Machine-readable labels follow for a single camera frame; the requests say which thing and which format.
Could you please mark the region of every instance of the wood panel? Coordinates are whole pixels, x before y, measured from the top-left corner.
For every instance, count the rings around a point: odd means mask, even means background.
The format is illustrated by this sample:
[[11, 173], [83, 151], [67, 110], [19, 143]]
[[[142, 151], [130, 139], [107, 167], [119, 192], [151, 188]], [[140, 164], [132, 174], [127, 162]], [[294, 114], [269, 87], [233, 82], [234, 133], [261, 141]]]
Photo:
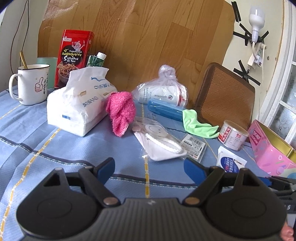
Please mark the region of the wood panel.
[[93, 31], [91, 54], [107, 55], [107, 79], [118, 90], [133, 90], [169, 64], [192, 104], [206, 66], [222, 63], [233, 25], [224, 0], [50, 0], [38, 56], [56, 57], [65, 29]]

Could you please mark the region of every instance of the lime green microfiber cloth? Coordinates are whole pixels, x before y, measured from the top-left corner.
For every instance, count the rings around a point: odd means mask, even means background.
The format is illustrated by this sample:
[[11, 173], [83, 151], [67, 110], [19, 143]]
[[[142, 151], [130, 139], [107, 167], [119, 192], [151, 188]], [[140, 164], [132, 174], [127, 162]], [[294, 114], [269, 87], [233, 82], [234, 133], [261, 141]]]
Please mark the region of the lime green microfiber cloth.
[[199, 123], [195, 110], [183, 110], [182, 115], [183, 125], [185, 131], [188, 133], [210, 139], [218, 137], [219, 133], [217, 133], [217, 130], [219, 126], [211, 126], [208, 123]]

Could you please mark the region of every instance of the mug handle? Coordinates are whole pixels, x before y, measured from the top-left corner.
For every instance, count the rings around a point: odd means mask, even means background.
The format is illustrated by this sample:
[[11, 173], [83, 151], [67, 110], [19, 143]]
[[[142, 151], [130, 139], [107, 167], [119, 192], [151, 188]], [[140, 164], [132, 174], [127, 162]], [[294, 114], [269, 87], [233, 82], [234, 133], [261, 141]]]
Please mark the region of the mug handle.
[[11, 98], [15, 99], [15, 100], [18, 100], [18, 101], [22, 101], [22, 98], [17, 98], [15, 97], [15, 95], [13, 94], [12, 92], [12, 82], [13, 82], [13, 79], [16, 77], [16, 76], [22, 76], [21, 74], [13, 74], [10, 79], [9, 79], [9, 84], [8, 84], [8, 88], [9, 88], [9, 94], [11, 96]]

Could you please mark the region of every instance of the hand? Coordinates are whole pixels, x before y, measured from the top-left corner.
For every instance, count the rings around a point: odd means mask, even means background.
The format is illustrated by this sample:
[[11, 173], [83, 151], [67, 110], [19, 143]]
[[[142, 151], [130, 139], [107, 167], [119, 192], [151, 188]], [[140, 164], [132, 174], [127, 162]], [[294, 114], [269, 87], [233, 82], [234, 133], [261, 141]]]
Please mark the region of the hand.
[[43, 77], [39, 79], [39, 82], [35, 84], [35, 91], [40, 92], [43, 90]]

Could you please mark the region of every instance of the pink box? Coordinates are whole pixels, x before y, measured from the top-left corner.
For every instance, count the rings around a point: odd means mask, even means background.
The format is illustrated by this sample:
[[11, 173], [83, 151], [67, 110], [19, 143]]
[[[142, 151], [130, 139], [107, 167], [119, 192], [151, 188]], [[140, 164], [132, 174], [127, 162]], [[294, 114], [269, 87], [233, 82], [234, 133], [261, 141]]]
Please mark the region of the pink box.
[[253, 121], [248, 133], [255, 161], [262, 170], [282, 177], [296, 172], [296, 164], [291, 161], [295, 160], [295, 150], [280, 136], [257, 120]]

